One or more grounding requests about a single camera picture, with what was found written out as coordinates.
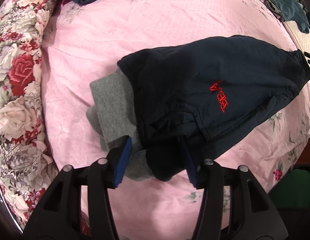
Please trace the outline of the black pants with grey cuffs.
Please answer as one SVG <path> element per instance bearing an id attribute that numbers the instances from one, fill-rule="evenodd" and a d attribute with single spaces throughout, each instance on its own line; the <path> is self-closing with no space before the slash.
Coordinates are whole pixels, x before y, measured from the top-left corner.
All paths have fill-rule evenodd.
<path id="1" fill-rule="evenodd" d="M 104 151 L 131 137 L 126 176 L 168 181 L 224 154 L 309 80 L 300 50 L 249 36 L 209 37 L 124 56 L 90 83 L 86 116 Z"/>

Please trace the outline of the beige quilted mattress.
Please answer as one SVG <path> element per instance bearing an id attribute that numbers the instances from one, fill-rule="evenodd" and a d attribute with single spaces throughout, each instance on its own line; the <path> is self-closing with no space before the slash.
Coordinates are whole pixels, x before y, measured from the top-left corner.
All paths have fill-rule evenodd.
<path id="1" fill-rule="evenodd" d="M 310 33 L 305 34 L 298 29 L 297 23 L 294 21 L 288 21 L 283 23 L 286 31 L 289 33 L 295 46 L 302 51 L 310 55 Z"/>

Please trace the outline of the dark teal garment pile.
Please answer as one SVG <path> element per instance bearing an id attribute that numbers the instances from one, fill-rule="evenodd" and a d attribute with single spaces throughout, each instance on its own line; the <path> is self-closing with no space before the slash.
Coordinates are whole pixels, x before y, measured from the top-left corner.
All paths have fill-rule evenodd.
<path id="1" fill-rule="evenodd" d="M 297 0 L 264 0 L 268 9 L 282 22 L 294 21 L 300 32 L 309 33 L 309 21 Z"/>

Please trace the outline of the red rose floral quilt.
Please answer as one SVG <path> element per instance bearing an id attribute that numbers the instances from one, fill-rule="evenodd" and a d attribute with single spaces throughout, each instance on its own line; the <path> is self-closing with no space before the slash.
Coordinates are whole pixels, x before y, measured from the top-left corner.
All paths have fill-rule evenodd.
<path id="1" fill-rule="evenodd" d="M 5 0 L 0 7 L 0 187 L 21 228 L 58 172 L 41 100 L 41 44 L 55 4 Z"/>

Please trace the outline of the pink floral bed sheet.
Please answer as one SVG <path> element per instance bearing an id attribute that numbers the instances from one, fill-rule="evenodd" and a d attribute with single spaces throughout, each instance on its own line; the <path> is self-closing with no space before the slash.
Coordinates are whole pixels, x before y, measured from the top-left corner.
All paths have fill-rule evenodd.
<path id="1" fill-rule="evenodd" d="M 44 32 L 42 99 L 50 151 L 58 168 L 105 156 L 86 118 L 90 82 L 122 57 L 211 36 L 246 35 L 290 51 L 296 46 L 264 0 L 97 0 L 56 6 Z M 121 239 L 190 239 L 203 193 L 186 172 L 168 182 L 125 178 L 109 191 Z"/>

